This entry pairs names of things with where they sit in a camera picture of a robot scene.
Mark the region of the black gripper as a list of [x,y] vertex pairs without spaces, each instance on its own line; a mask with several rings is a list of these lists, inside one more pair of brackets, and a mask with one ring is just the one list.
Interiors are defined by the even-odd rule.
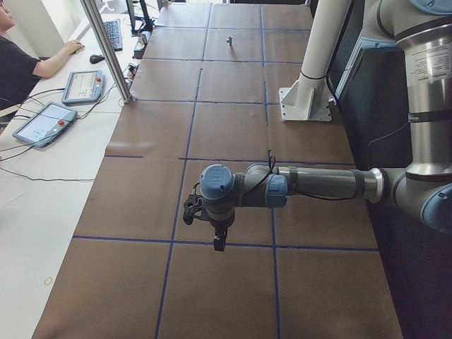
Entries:
[[210,224],[215,229],[215,236],[213,239],[213,246],[215,251],[224,251],[226,245],[227,230],[232,225],[232,219],[226,220],[211,220]]

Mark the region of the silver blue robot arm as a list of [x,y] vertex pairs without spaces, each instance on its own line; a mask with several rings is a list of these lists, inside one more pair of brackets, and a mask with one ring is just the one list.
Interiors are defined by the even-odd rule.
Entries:
[[242,173],[211,165],[184,203],[183,219],[209,222],[215,250],[225,248],[235,208],[282,207],[295,194],[390,201],[427,227],[451,232],[451,2],[367,1],[360,44],[404,52],[412,162],[360,171],[279,167],[270,159]]

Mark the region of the person's hand on mouse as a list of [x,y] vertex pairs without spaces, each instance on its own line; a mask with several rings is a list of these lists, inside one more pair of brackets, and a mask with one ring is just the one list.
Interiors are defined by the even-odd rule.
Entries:
[[82,42],[78,40],[69,40],[63,47],[63,50],[68,54],[72,55],[75,54],[80,49],[83,49],[85,46],[82,44]]

